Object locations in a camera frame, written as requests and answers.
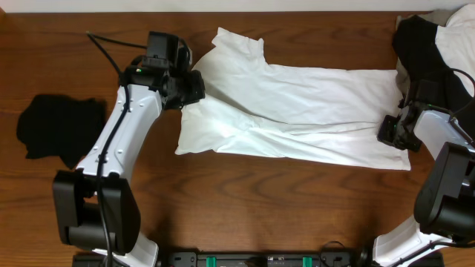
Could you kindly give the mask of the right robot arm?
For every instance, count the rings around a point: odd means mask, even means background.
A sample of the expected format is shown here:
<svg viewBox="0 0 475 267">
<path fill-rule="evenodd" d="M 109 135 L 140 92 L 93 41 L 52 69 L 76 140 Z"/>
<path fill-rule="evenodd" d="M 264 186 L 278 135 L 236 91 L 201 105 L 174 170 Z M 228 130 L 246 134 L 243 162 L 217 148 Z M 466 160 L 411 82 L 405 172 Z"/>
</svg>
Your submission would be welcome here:
<svg viewBox="0 0 475 267">
<path fill-rule="evenodd" d="M 474 141 L 455 115 L 429 105 L 414 133 L 435 159 L 413 214 L 375 238 L 369 266 L 410 266 L 441 248 L 474 247 Z"/>
</svg>

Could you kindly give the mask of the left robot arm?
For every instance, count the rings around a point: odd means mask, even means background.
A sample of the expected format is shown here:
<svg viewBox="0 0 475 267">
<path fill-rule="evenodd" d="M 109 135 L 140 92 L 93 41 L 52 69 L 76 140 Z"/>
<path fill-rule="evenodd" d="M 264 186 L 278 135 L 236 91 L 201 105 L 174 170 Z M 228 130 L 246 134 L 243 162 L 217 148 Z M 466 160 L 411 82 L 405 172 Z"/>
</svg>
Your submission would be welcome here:
<svg viewBox="0 0 475 267">
<path fill-rule="evenodd" d="M 155 266 L 158 245 L 140 231 L 131 191 L 137 157 L 151 126 L 165 110 L 181 109 L 205 96 L 198 70 L 130 67 L 111 116 L 74 171 L 58 171 L 53 199 L 62 243 L 91 250 L 98 266 Z"/>
</svg>

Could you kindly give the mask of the white t-shirt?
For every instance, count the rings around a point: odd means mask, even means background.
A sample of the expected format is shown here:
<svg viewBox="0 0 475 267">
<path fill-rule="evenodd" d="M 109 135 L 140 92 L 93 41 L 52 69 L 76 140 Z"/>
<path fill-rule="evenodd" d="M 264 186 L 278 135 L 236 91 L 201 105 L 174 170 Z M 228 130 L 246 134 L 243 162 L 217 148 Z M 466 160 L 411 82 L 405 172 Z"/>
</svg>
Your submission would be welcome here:
<svg viewBox="0 0 475 267">
<path fill-rule="evenodd" d="M 219 28 L 195 65 L 206 95 L 184 107 L 176 154 L 214 151 L 410 170 L 407 151 L 377 140 L 402 97 L 394 70 L 272 65 L 263 39 Z"/>
</svg>

